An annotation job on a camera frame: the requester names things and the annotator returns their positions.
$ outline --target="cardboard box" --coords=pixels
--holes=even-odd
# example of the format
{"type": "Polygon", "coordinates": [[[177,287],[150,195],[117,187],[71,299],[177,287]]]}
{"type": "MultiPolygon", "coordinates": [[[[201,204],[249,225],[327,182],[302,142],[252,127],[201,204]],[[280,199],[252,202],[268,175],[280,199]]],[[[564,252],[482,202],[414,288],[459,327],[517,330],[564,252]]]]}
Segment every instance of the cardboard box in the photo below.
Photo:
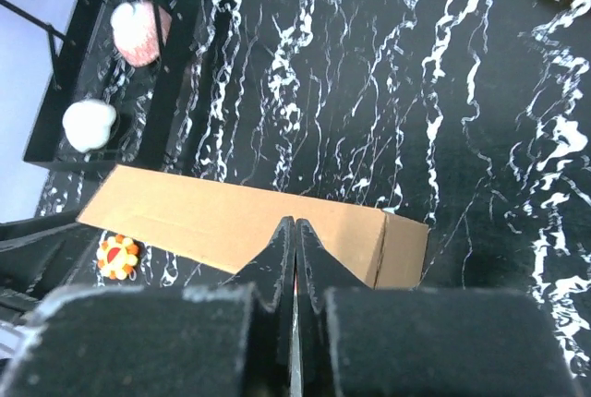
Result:
{"type": "Polygon", "coordinates": [[[236,273],[285,216],[371,287],[420,279],[428,227],[374,208],[117,166],[78,221],[236,273]]]}

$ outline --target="plush toy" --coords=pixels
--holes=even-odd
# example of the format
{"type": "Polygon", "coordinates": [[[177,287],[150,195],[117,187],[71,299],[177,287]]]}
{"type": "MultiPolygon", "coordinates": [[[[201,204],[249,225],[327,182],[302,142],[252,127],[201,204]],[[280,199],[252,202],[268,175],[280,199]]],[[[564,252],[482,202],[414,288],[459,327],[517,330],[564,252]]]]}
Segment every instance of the plush toy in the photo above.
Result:
{"type": "Polygon", "coordinates": [[[78,152],[88,152],[107,144],[116,118],[117,112],[113,106],[88,99],[67,108],[62,125],[70,145],[78,152]]]}
{"type": "Polygon", "coordinates": [[[103,277],[124,280],[138,265],[139,247],[129,237],[111,236],[96,251],[97,266],[103,277]]]}
{"type": "MultiPolygon", "coordinates": [[[[161,7],[159,11],[163,42],[166,43],[172,18],[161,7]]],[[[130,65],[149,65],[160,55],[152,2],[119,5],[111,16],[111,27],[115,47],[130,65]]]]}

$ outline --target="black dish rack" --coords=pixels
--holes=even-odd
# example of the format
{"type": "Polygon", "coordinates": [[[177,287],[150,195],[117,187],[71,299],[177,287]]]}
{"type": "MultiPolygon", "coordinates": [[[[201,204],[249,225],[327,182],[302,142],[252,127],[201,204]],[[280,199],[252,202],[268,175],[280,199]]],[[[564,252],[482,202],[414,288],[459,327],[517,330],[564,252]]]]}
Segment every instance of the black dish rack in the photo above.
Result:
{"type": "Polygon", "coordinates": [[[48,34],[54,73],[37,114],[24,162],[56,171],[108,171],[118,162],[159,169],[165,160],[176,100],[192,54],[201,0],[150,0],[172,16],[161,56],[142,68],[127,64],[113,44],[110,17],[116,6],[139,0],[78,0],[65,34],[6,0],[0,4],[48,34]],[[55,39],[63,42],[56,52],[55,39]],[[118,118],[105,147],[80,153],[67,142],[62,117],[73,103],[99,99],[115,107],[118,118]]]}

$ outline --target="pink plush toy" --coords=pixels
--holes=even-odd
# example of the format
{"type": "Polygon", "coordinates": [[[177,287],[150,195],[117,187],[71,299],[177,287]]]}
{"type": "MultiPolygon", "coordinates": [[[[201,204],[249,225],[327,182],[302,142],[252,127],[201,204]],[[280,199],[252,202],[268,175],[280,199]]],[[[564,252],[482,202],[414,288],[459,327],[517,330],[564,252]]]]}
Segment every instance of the pink plush toy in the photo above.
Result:
{"type": "MultiPolygon", "coordinates": [[[[172,18],[161,7],[163,41],[168,38],[172,18]]],[[[149,65],[160,55],[152,2],[124,3],[111,16],[115,47],[134,67],[149,65]]]]}

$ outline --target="marble countertop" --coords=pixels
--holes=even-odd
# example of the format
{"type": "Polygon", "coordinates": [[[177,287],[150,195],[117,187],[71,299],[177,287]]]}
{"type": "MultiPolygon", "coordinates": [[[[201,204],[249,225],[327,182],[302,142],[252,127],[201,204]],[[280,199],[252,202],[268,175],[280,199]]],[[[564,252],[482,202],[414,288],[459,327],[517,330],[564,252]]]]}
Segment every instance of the marble countertop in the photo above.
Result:
{"type": "MultiPolygon", "coordinates": [[[[590,7],[213,0],[172,162],[428,223],[421,284],[530,294],[591,390],[590,7]]],[[[163,170],[178,172],[170,161],[163,170]]],[[[88,174],[51,174],[39,213],[74,207],[96,186],[88,174]]],[[[149,248],[136,282],[184,284],[200,269],[149,248]]],[[[91,263],[88,274],[102,281],[91,263]]]]}

